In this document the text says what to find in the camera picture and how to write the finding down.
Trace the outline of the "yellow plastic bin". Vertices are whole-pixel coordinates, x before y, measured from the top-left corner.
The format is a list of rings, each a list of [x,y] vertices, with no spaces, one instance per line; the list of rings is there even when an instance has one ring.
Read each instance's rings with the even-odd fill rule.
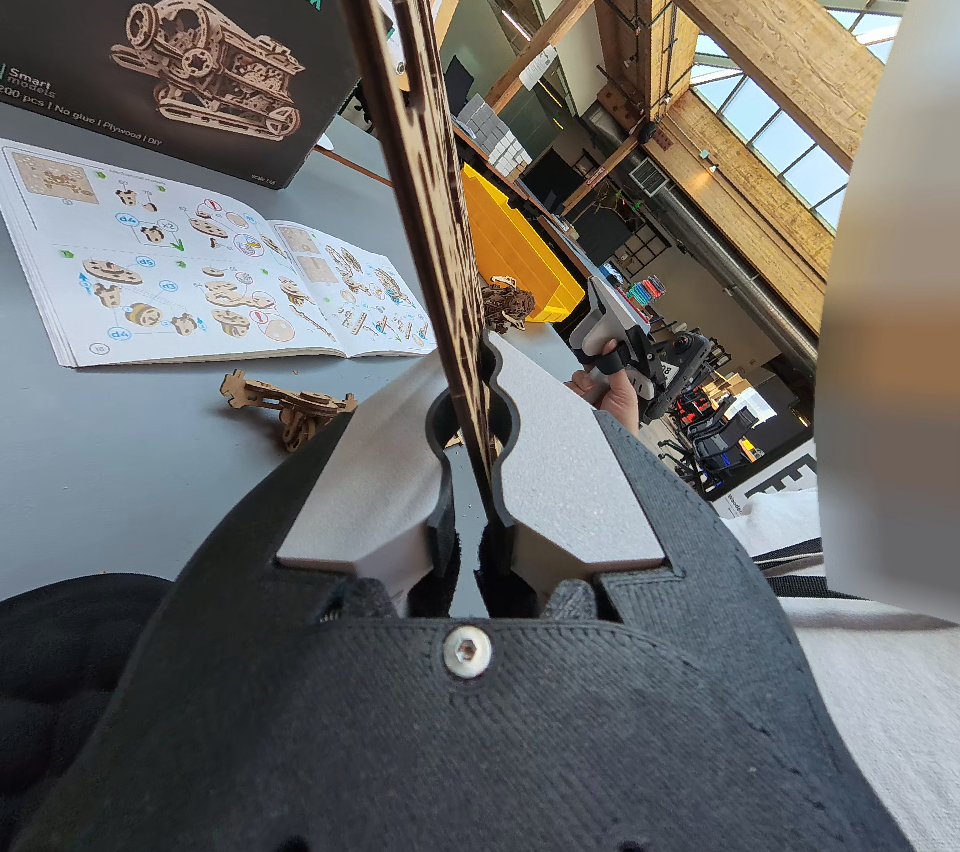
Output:
[[[565,320],[585,296],[582,285],[523,214],[509,206],[503,192],[469,165],[461,176],[481,276],[489,282],[495,276],[512,277],[530,292],[536,304],[533,322]]]

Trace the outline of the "laser-cut plywood parts sheet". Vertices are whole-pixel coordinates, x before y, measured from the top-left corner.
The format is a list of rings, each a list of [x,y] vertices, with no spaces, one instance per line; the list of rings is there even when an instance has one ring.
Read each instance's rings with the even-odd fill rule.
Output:
[[[342,0],[438,352],[484,505],[496,459],[483,378],[484,306],[429,0],[392,0],[410,91],[395,80],[378,0]]]

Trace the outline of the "open instruction booklet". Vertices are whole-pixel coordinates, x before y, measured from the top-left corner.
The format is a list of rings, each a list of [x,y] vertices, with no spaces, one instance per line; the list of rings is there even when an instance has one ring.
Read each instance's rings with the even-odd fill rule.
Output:
[[[4,138],[2,212],[67,368],[437,348],[389,258],[220,193]]]

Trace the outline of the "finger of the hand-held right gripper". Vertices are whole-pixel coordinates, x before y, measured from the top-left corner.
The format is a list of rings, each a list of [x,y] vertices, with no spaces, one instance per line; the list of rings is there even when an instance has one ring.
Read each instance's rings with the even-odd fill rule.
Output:
[[[606,344],[627,341],[634,331],[648,336],[651,325],[628,300],[603,278],[588,280],[590,312],[586,318],[586,342]]]

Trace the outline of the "black office chair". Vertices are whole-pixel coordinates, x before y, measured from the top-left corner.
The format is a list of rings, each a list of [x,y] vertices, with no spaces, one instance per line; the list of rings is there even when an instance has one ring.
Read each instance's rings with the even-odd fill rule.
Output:
[[[763,456],[748,440],[748,432],[760,421],[749,405],[729,399],[711,419],[690,426],[684,445],[660,441],[660,448],[675,450],[678,456],[661,452],[658,458],[672,462],[678,477],[706,498],[723,487],[734,472]]]

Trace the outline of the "hanging paper sign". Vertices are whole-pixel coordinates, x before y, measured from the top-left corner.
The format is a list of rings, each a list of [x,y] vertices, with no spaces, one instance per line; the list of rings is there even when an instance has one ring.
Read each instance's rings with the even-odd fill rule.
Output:
[[[538,53],[531,62],[520,72],[519,78],[526,90],[534,90],[537,83],[545,76],[558,58],[558,51],[552,44]]]

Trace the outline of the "diagonal wooden brace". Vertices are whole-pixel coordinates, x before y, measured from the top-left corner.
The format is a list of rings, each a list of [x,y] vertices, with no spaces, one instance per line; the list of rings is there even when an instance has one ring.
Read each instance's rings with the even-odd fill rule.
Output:
[[[534,33],[506,72],[494,83],[486,95],[486,102],[499,114],[522,87],[522,73],[547,46],[559,48],[559,42],[568,34],[596,0],[561,0],[546,22]]]

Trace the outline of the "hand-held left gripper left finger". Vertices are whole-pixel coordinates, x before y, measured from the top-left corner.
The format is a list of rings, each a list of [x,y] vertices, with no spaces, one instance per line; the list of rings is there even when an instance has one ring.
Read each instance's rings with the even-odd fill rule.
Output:
[[[460,545],[445,445],[458,426],[440,357],[427,355],[358,406],[279,562],[379,580],[402,616],[447,615]]]

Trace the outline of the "white wall vent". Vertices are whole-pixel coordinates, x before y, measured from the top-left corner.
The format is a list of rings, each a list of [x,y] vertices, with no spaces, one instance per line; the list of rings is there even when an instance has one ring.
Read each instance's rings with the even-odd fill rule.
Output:
[[[654,197],[670,184],[670,179],[656,162],[649,157],[631,167],[629,177],[646,196]]]

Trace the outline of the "small wooden model sub-assembly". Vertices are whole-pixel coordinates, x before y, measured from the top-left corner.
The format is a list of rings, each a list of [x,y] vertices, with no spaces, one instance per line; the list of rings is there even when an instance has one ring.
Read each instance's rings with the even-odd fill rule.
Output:
[[[278,411],[282,441],[288,452],[299,450],[339,415],[354,413],[358,406],[352,393],[337,400],[323,393],[295,392],[249,379],[241,369],[223,378],[220,391],[235,409],[256,406]]]

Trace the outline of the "grey desk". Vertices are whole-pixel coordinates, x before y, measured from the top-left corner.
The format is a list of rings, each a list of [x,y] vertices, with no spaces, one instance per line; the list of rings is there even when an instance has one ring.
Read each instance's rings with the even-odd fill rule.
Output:
[[[391,259],[424,297],[393,191],[316,151],[270,190],[2,105],[2,137],[212,189],[270,219]],[[2,227],[2,596],[100,572],[175,579],[234,505],[287,459],[275,413],[235,410],[225,374],[365,400],[407,357],[296,356],[73,370],[56,361]]]

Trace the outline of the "black mesh pad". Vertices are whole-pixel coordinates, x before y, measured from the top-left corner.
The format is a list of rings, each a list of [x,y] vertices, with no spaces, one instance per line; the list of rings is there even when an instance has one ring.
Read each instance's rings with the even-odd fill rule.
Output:
[[[66,774],[172,583],[101,573],[1,603],[1,849]]]

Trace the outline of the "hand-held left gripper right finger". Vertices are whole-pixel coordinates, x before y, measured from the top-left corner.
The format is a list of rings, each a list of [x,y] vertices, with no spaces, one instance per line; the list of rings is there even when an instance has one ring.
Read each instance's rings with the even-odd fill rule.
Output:
[[[546,606],[566,580],[661,568],[666,553],[628,466],[642,445],[503,336],[483,335],[492,512],[486,606]]]

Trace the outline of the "silver ventilation duct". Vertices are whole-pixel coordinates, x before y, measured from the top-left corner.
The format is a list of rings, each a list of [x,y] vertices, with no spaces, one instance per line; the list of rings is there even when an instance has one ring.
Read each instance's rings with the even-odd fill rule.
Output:
[[[618,163],[610,174],[638,212],[627,213],[630,232],[644,216],[684,248],[750,314],[792,365],[811,382],[817,374],[819,332],[826,293],[826,260],[809,259],[793,235],[759,211],[722,170],[714,151],[698,146],[672,117],[666,117],[648,142]],[[629,177],[649,157],[670,184],[654,197],[644,195]]]

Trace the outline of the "stack of grey boxes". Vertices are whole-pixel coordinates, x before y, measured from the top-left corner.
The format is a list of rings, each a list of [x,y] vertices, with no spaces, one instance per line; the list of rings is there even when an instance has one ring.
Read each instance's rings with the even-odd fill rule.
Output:
[[[483,96],[474,95],[454,118],[503,177],[514,182],[531,163],[515,133]]]

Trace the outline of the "dark wooden gear assembly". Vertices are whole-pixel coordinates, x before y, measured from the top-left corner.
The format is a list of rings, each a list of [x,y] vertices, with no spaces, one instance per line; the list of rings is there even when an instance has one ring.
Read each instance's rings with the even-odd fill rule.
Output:
[[[527,319],[538,311],[534,295],[519,287],[510,276],[492,276],[482,282],[485,328],[500,334],[524,330]]]

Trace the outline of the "large wooden ceiling beam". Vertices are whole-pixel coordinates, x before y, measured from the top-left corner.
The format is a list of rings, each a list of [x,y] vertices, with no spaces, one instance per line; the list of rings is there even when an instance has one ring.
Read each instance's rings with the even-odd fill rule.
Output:
[[[882,62],[817,0],[673,0],[846,172]]]

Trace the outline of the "white board with black letters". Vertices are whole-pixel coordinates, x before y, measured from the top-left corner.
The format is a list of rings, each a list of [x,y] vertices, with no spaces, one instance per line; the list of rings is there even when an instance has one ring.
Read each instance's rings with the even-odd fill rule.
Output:
[[[796,491],[816,487],[817,454],[811,438],[777,461],[766,464],[751,478],[736,481],[717,498],[712,507],[723,519],[734,519],[749,511],[752,498],[760,494]]]

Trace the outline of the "person's right hand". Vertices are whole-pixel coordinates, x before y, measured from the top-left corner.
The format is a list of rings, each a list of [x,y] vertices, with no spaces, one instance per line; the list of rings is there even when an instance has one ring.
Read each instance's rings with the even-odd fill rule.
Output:
[[[608,390],[598,401],[587,396],[594,390],[593,368],[573,374],[566,387],[601,411],[611,414],[634,438],[640,437],[639,396],[625,370],[607,376]]]

